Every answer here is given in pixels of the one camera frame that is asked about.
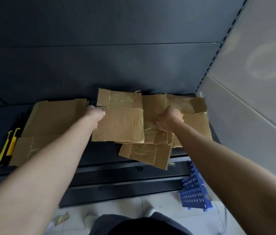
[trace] blue basket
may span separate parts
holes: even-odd
[[[199,177],[199,172],[194,164],[190,161],[191,176],[187,179],[183,179],[184,189],[179,192],[181,203],[183,207],[199,208],[203,209],[204,212],[207,209],[213,208],[212,203],[207,199],[207,190],[204,187],[204,182]]]

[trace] person's left arm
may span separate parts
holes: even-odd
[[[94,106],[0,183],[0,234],[43,234],[105,112]]]

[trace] white wall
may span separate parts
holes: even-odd
[[[249,0],[197,92],[221,143],[276,175],[276,0]]]

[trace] person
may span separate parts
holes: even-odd
[[[104,115],[104,111],[89,106],[61,137],[0,183],[0,234],[45,232],[92,131]],[[276,176],[186,125],[180,111],[172,106],[159,115],[159,120],[174,132],[204,180],[246,234],[276,234]],[[113,224],[115,219],[110,216],[98,218],[91,234],[190,234],[157,212],[139,219],[125,217],[118,224]]]

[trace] yellow handle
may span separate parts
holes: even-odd
[[[12,156],[12,154],[13,154],[15,144],[16,144],[16,141],[17,141],[17,137],[15,137],[15,134],[16,134],[17,130],[20,130],[20,128],[15,129],[15,132],[13,134],[13,138],[11,139],[9,149],[7,150],[7,156]]]
[[[3,149],[2,149],[2,151],[0,153],[0,161],[2,160],[2,157],[4,155],[5,149],[7,148],[7,144],[9,143],[9,137],[10,137],[11,132],[12,132],[12,130],[7,133],[7,140],[5,141]]]

